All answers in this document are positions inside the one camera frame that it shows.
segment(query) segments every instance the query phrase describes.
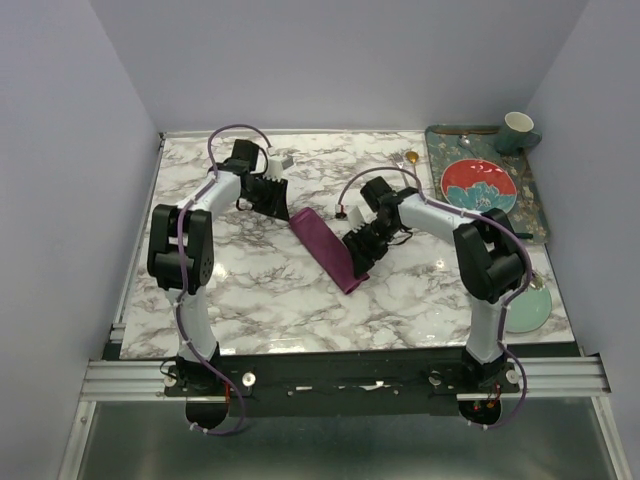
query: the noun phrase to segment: teal tray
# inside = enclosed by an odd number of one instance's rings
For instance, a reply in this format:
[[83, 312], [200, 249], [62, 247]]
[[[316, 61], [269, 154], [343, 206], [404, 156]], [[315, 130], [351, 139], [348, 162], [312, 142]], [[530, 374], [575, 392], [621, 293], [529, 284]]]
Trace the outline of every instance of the teal tray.
[[471, 149], [483, 160], [495, 163], [505, 170], [518, 190], [515, 206], [508, 213], [514, 231], [529, 233], [530, 243], [545, 243], [549, 238], [547, 225], [536, 182], [529, 168], [525, 152], [516, 156], [500, 155], [493, 149], [496, 125], [431, 125], [425, 130], [431, 177], [436, 198], [446, 202], [440, 180], [445, 169], [454, 162], [473, 155], [458, 145], [458, 136], [467, 135]]

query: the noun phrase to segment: floral plate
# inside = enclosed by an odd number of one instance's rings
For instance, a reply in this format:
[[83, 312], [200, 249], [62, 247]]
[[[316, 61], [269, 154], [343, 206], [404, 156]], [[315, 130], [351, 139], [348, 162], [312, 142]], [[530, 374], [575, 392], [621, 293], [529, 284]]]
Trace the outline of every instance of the floral plate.
[[492, 208], [508, 212], [518, 197], [507, 172], [495, 163], [477, 158], [449, 165], [442, 174], [440, 187], [451, 205], [481, 212]]

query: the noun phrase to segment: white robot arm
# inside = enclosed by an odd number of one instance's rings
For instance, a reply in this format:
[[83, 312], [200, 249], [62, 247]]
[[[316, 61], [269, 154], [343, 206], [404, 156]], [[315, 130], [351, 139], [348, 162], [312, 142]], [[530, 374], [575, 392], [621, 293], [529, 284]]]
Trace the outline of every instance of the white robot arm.
[[[480, 366], [500, 361], [504, 355], [499, 345], [500, 300], [520, 286], [525, 273], [517, 246], [497, 229], [446, 211], [447, 204], [435, 200], [425, 203], [415, 188], [395, 192], [377, 177], [365, 184], [361, 194], [377, 217], [367, 224], [357, 209], [347, 214], [352, 230], [342, 240], [351, 253], [356, 277], [386, 254], [400, 229], [415, 228], [455, 245], [460, 275], [471, 293], [466, 352]], [[495, 209], [483, 215], [513, 231], [503, 211]], [[487, 244], [493, 244], [493, 249], [489, 251]]]
[[[270, 157], [263, 173], [255, 170], [259, 147], [247, 140], [236, 140], [231, 157], [218, 166], [217, 177], [207, 179], [178, 205], [158, 205], [151, 218], [147, 269], [174, 308], [180, 303], [181, 326], [185, 338], [207, 361], [218, 351], [207, 313], [206, 284], [213, 273], [213, 221], [240, 198], [252, 204], [252, 210], [281, 220], [288, 220], [287, 181], [284, 169], [290, 158]], [[180, 255], [177, 247], [178, 217], [187, 205], [184, 219], [185, 255], [188, 291], [183, 294]], [[193, 350], [181, 342], [178, 356], [199, 362]]]

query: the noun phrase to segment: marble table surface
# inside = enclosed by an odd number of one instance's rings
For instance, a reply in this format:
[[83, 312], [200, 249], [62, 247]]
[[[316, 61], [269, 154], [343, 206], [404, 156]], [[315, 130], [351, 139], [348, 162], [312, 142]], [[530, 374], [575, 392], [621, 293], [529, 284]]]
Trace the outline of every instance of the marble table surface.
[[[228, 156], [235, 138], [214, 142], [218, 161]], [[273, 154], [292, 155], [295, 161], [285, 171], [290, 214], [313, 207], [339, 237], [349, 230], [346, 221], [333, 218], [340, 190], [357, 172], [391, 165], [394, 152], [420, 154], [417, 173], [426, 193], [433, 194], [422, 133], [279, 134], [270, 139]], [[208, 166], [206, 138], [168, 139], [152, 208], [183, 199], [200, 184]], [[359, 188], [374, 176], [362, 177], [345, 197], [345, 204], [360, 206], [367, 220], [373, 214]], [[392, 186], [403, 186], [399, 174], [383, 176]], [[178, 349], [171, 306], [146, 271], [148, 227], [126, 305], [121, 358], [171, 356]], [[460, 280], [454, 248], [427, 233], [391, 247], [370, 271], [370, 280], [348, 296], [280, 220], [230, 206], [214, 223], [214, 250], [207, 299], [223, 354], [459, 346], [469, 334], [469, 294]], [[507, 334], [506, 340], [573, 341], [544, 247], [533, 246], [529, 252], [551, 291], [553, 311], [538, 330]]]

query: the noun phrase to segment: white wall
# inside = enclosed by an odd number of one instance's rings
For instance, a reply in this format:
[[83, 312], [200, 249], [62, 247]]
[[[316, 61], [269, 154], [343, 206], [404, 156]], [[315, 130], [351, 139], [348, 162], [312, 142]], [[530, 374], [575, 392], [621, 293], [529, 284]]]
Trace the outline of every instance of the white wall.
[[0, 476], [57, 477], [158, 136], [86, 0], [0, 7]]
[[524, 108], [586, 0], [91, 0], [163, 131], [425, 128]]
[[600, 352], [640, 477], [640, 2], [592, 0], [528, 112], [531, 167], [573, 329]]

